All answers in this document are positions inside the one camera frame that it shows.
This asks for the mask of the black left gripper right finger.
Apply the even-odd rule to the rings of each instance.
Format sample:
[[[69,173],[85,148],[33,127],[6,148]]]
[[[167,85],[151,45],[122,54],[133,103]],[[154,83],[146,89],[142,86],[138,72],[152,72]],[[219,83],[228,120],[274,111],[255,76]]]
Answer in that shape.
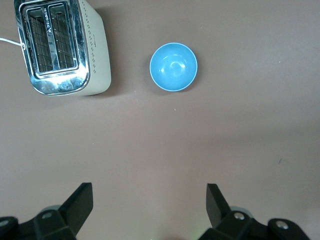
[[[206,187],[206,211],[211,228],[207,240],[308,240],[307,234],[295,222],[272,218],[263,225],[242,210],[232,210],[219,187]]]

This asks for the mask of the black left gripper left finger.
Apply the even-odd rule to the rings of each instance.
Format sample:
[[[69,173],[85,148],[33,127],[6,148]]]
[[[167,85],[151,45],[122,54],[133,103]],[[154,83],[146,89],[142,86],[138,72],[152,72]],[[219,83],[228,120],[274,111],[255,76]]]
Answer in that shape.
[[[44,208],[19,223],[15,216],[0,218],[2,240],[75,240],[94,206],[93,186],[82,183],[62,205]]]

